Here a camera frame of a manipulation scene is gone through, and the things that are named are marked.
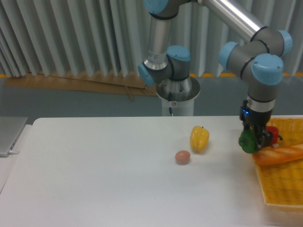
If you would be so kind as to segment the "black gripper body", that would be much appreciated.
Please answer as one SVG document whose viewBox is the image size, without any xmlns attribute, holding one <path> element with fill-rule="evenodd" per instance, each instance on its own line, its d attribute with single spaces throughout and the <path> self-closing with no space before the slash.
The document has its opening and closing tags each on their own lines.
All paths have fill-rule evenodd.
<svg viewBox="0 0 303 227">
<path fill-rule="evenodd" d="M 249 101 L 244 100 L 240 108 L 240 120 L 242 122 L 249 122 L 250 127 L 256 126 L 266 126 L 269 121 L 272 110 L 266 112 L 257 112 L 249 108 Z"/>
</svg>

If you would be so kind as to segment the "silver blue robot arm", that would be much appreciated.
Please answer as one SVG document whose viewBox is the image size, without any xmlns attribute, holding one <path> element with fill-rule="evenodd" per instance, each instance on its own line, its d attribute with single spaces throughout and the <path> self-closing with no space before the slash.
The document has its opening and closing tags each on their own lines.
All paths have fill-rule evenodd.
<svg viewBox="0 0 303 227">
<path fill-rule="evenodd" d="M 156 86 L 164 116 L 192 116 L 193 103 L 200 92 L 190 78 L 190 51 L 179 45 L 168 46 L 171 20 L 178 15 L 183 0 L 146 0 L 151 15 L 148 54 L 138 65 L 146 85 Z M 282 56 L 293 46 L 287 31 L 273 31 L 252 14 L 231 0 L 200 0 L 226 25 L 236 31 L 245 44 L 228 42 L 219 52 L 218 61 L 225 70 L 248 84 L 248 96 L 240 108 L 243 132 L 239 145 L 246 153 L 256 153 L 272 144 L 274 135 L 266 129 L 270 120 L 279 84 L 283 77 Z"/>
</svg>

